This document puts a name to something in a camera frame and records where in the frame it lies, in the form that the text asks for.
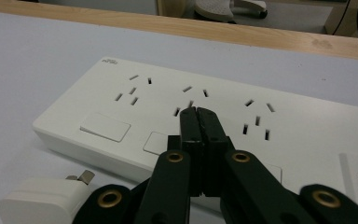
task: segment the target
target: plug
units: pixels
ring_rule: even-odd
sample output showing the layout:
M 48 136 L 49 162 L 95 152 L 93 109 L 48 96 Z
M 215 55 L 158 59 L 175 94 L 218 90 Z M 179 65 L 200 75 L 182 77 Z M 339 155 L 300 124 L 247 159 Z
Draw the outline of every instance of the plug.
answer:
M 88 187 L 94 173 L 79 178 L 29 178 L 0 201 L 3 224 L 71 224 L 91 195 Z

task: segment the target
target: power strip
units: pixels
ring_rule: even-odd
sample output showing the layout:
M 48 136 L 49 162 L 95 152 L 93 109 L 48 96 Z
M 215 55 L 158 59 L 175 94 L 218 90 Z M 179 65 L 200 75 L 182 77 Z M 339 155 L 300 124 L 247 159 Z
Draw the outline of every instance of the power strip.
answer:
M 215 112 L 234 146 L 254 153 L 285 188 L 319 183 L 358 202 L 358 192 L 346 191 L 358 191 L 350 186 L 358 186 L 358 166 L 353 175 L 353 163 L 342 159 L 358 158 L 358 107 L 351 105 L 102 58 L 34 130 L 55 151 L 141 182 L 190 106 Z M 199 203 L 218 210 L 215 199 Z

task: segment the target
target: table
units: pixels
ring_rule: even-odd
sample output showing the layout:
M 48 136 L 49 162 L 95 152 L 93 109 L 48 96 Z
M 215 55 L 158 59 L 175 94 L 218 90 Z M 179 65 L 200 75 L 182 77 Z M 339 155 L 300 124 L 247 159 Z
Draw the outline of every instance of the table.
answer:
M 0 199 L 28 177 L 84 169 L 96 174 L 92 189 L 134 186 L 48 150 L 32 131 L 37 116 L 103 56 L 358 106 L 358 39 L 0 0 Z M 197 206 L 190 220 L 224 223 Z

